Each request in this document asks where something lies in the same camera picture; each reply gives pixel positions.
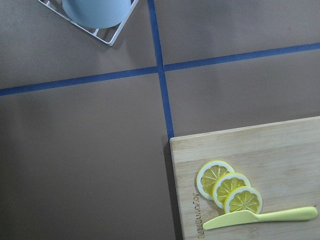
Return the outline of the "lemon slice far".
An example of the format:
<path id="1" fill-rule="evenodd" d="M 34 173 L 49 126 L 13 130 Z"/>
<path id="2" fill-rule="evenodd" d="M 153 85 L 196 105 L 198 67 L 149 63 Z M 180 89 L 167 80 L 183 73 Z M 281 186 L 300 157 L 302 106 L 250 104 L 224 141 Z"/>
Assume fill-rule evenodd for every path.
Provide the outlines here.
<path id="1" fill-rule="evenodd" d="M 225 161 L 209 161 L 200 168 L 196 175 L 197 190 L 205 199 L 213 201 L 212 190 L 217 180 L 225 174 L 234 172 L 233 167 Z"/>

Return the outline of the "lemon slice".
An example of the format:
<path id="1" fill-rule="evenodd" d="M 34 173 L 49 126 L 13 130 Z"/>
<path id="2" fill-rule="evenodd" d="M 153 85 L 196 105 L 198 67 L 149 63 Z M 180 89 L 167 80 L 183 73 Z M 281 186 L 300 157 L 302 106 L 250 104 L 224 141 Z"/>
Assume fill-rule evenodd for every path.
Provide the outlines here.
<path id="1" fill-rule="evenodd" d="M 244 210 L 260 214 L 263 209 L 263 198 L 255 188 L 240 186 L 227 195 L 223 206 L 225 214 Z"/>
<path id="2" fill-rule="evenodd" d="M 214 184 L 211 196 L 215 204 L 223 209 L 227 196 L 238 187 L 251 187 L 248 178 L 239 172 L 226 173 L 222 175 Z"/>
<path id="3" fill-rule="evenodd" d="M 197 190 L 205 199 L 213 201 L 212 190 L 217 180 L 225 174 L 234 172 L 233 167 L 225 161 L 209 161 L 200 168 L 196 175 Z"/>

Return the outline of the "lemon slice middle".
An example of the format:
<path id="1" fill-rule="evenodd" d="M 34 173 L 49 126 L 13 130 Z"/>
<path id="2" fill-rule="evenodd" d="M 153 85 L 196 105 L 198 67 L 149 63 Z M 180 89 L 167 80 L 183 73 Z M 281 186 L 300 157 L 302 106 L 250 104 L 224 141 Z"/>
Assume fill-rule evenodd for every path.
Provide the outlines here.
<path id="1" fill-rule="evenodd" d="M 214 184 L 211 196 L 215 204 L 223 209 L 227 196 L 238 187 L 251 187 L 248 178 L 239 172 L 226 173 L 222 175 Z"/>

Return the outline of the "lemon slice near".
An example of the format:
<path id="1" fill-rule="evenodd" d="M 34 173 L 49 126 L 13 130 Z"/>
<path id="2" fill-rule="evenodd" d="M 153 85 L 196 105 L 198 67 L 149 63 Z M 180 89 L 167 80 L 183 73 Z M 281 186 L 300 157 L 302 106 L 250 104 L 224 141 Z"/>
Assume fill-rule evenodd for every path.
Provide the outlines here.
<path id="1" fill-rule="evenodd" d="M 240 186 L 227 195 L 223 206 L 225 214 L 244 210 L 260 214 L 263 209 L 263 198 L 255 188 Z"/>

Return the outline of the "light blue cup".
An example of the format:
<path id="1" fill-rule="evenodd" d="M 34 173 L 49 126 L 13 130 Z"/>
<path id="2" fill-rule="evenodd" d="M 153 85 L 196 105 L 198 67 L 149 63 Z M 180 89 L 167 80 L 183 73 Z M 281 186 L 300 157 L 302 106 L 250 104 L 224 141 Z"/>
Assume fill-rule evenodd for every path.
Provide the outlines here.
<path id="1" fill-rule="evenodd" d="M 130 0 L 63 0 L 62 8 L 75 23 L 96 29 L 118 25 L 129 14 Z"/>

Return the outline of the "bamboo cutting board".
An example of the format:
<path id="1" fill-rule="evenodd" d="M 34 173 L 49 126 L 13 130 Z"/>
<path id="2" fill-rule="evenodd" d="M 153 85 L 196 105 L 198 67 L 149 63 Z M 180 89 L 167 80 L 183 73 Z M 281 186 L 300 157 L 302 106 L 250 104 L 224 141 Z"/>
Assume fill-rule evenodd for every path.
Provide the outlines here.
<path id="1" fill-rule="evenodd" d="M 264 213 L 320 205 L 320 119 L 310 117 L 174 137 L 170 140 L 185 240 L 317 240 L 320 220 L 251 223 L 204 230 L 223 214 L 196 187 L 200 168 L 222 160 L 245 175 Z"/>

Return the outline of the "yellow plastic knife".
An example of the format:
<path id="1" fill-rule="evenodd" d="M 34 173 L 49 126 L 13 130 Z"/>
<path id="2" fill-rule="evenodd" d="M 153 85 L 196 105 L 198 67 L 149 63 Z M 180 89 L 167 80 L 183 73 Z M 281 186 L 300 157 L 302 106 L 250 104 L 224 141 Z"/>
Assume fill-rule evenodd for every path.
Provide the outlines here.
<path id="1" fill-rule="evenodd" d="M 215 217 L 202 224 L 204 230 L 264 222 L 310 221 L 318 216 L 314 206 L 300 207 L 270 213 L 256 214 L 249 210 L 235 211 Z"/>

